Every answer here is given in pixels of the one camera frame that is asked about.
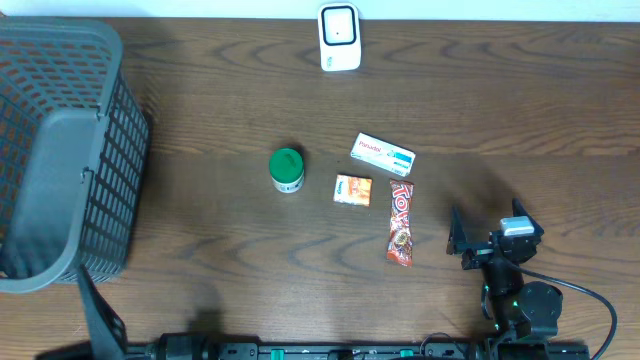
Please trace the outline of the red Toto chocolate bar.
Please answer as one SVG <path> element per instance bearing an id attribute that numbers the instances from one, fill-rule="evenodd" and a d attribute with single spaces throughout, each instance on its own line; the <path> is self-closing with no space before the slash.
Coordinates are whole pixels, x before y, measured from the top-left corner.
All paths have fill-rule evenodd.
<path id="1" fill-rule="evenodd" d="M 410 228 L 410 211 L 414 184 L 391 180 L 390 234 L 386 257 L 401 266 L 413 265 L 413 242 Z"/>

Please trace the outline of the white Panadol medicine box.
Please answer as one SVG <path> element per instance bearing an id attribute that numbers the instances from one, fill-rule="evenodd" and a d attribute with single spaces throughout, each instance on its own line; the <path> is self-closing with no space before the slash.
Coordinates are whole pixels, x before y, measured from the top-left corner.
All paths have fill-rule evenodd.
<path id="1" fill-rule="evenodd" d="M 414 152 L 364 133 L 356 137 L 350 156 L 401 177 L 411 173 L 415 160 Z"/>

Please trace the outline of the orange Kleenex tissue pack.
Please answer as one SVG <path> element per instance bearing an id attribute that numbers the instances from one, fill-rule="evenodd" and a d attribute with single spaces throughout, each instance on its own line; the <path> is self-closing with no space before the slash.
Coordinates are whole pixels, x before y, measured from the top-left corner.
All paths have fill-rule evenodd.
<path id="1" fill-rule="evenodd" d="M 333 193 L 336 203 L 369 207 L 373 181 L 369 178 L 338 174 Z"/>

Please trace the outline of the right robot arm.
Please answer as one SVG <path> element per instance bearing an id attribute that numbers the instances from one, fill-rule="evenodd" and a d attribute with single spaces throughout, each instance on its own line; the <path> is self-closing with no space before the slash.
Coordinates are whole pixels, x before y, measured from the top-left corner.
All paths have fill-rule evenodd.
<path id="1" fill-rule="evenodd" d="M 496 334 L 478 346 L 477 355 L 550 359 L 549 339 L 558 334 L 563 294 L 548 283 L 524 281 L 520 265 L 537 254 L 544 230 L 517 199 L 512 201 L 512 212 L 486 241 L 471 242 L 458 210 L 453 209 L 447 253 L 459 255 L 464 270 L 482 272 L 481 308 L 494 322 Z"/>

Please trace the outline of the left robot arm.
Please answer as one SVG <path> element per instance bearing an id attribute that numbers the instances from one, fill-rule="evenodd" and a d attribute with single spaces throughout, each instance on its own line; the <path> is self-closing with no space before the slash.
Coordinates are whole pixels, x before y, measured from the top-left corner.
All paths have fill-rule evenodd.
<path id="1" fill-rule="evenodd" d="M 214 360 L 219 347 L 203 334 L 163 334 L 148 344 L 130 344 L 121 318 L 97 290 L 84 265 L 77 268 L 89 340 L 35 356 L 36 360 Z"/>

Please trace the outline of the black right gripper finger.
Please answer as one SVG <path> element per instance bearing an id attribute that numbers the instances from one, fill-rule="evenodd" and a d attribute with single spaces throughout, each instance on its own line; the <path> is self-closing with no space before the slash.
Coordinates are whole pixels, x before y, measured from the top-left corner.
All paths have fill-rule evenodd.
<path id="1" fill-rule="evenodd" d="M 451 210 L 451 224 L 448 236 L 448 246 L 458 246 L 467 243 L 466 233 L 464 231 L 460 214 L 455 206 Z"/>
<path id="2" fill-rule="evenodd" d="M 543 235 L 544 229 L 538 224 L 538 222 L 525 210 L 524 206 L 519 199 L 512 199 L 512 213 L 514 217 L 525 216 L 531 222 L 535 235 Z"/>

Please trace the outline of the green lid white jar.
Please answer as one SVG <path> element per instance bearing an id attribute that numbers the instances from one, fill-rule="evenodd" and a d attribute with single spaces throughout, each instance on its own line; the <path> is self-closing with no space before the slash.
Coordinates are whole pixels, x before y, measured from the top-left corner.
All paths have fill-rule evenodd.
<path id="1" fill-rule="evenodd" d="M 276 150 L 269 160 L 269 173 L 274 187 L 282 193 L 294 193 L 304 184 L 304 160 L 293 148 Z"/>

